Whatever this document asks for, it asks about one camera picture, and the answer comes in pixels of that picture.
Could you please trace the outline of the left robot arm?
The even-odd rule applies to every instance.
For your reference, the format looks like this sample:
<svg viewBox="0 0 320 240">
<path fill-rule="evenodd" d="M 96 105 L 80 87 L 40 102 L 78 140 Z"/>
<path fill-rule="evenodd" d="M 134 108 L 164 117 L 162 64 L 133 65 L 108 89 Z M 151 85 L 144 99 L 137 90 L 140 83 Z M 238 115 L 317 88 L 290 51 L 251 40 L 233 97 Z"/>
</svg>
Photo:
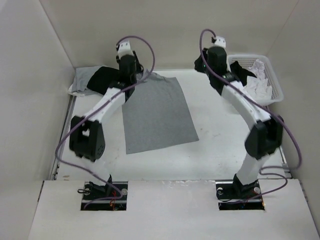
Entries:
<svg viewBox="0 0 320 240">
<path fill-rule="evenodd" d="M 102 98 L 84 115 L 73 116 L 70 123 L 69 149 L 92 165 L 106 149 L 103 121 L 133 95 L 138 83 L 137 74 L 143 70 L 134 50 L 119 51 L 116 61 L 119 69 L 101 66 L 84 84 L 86 90 L 100 94 Z"/>
</svg>

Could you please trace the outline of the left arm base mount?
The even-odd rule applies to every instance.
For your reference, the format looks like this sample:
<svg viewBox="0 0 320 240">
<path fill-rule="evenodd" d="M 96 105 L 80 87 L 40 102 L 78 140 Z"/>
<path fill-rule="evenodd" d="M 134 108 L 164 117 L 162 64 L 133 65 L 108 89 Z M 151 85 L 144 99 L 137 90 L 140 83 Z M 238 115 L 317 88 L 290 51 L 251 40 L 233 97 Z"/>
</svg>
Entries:
<svg viewBox="0 0 320 240">
<path fill-rule="evenodd" d="M 93 182 L 85 182 L 83 188 L 77 193 L 81 195 L 81 211 L 126 211 L 129 183 L 113 182 L 113 185 L 121 190 L 121 194 L 108 185 L 96 185 Z"/>
</svg>

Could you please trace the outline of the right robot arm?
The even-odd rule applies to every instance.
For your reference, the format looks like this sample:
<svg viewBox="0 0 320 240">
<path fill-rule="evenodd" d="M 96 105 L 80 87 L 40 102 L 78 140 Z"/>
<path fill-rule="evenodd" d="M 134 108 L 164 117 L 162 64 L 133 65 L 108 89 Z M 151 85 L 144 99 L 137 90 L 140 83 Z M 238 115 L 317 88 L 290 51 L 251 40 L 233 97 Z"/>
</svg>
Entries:
<svg viewBox="0 0 320 240">
<path fill-rule="evenodd" d="M 233 177 L 231 189 L 236 197 L 243 198 L 258 186 L 260 169 L 282 143 L 283 127 L 266 110 L 252 103 L 245 93 L 244 82 L 228 70 L 223 47 L 202 49 L 194 68 L 208 76 L 211 87 L 235 108 L 249 128 L 244 141 L 245 159 Z"/>
</svg>

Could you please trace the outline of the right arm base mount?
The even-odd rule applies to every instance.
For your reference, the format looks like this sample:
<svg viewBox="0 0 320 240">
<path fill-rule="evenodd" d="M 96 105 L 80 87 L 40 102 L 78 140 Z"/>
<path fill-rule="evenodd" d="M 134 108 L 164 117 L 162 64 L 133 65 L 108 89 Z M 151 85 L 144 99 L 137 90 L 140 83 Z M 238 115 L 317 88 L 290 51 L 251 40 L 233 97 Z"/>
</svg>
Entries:
<svg viewBox="0 0 320 240">
<path fill-rule="evenodd" d="M 217 181 L 215 187 L 220 211 L 265 210 L 263 198 L 253 198 L 261 193 L 258 181 L 242 193 L 236 192 L 232 181 Z"/>
</svg>

